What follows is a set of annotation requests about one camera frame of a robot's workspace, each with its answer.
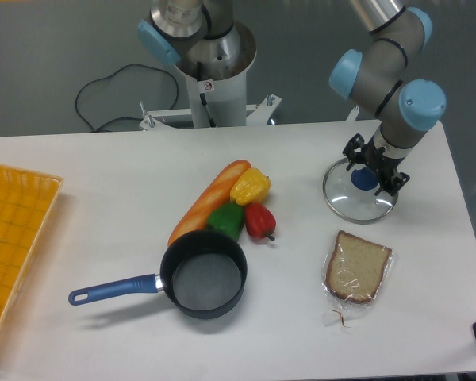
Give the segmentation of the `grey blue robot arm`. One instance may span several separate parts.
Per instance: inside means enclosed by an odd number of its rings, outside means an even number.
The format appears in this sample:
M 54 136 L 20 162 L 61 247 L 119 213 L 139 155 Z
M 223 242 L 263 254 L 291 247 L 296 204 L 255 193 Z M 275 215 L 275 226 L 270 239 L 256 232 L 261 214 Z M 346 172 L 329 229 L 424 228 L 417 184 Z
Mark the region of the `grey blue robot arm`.
M 367 167 L 377 193 L 396 195 L 409 177 L 398 165 L 443 115 L 447 100 L 434 82 L 401 80 L 409 61 L 432 35 L 430 17 L 401 1 L 354 1 L 372 37 L 365 52 L 349 50 L 329 77 L 330 87 L 374 115 L 370 140 L 350 139 L 350 165 Z M 246 74 L 256 57 L 255 38 L 235 20 L 230 1 L 155 1 L 137 27 L 143 46 L 184 74 L 194 126 L 242 126 L 259 120 L 246 111 Z

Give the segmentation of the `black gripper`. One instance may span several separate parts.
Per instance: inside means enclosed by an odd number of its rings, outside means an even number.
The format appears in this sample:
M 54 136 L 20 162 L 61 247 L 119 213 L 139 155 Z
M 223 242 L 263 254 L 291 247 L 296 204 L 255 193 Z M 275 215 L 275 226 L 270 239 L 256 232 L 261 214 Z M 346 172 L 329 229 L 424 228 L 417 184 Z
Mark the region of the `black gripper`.
M 355 164 L 364 164 L 365 157 L 366 165 L 378 177 L 379 188 L 375 191 L 375 196 L 383 192 L 396 196 L 410 180 L 409 175 L 397 172 L 398 165 L 403 161 L 403 150 L 394 147 L 382 137 L 372 137 L 364 147 L 364 139 L 357 133 L 347 142 L 343 155 L 347 157 L 347 171 Z

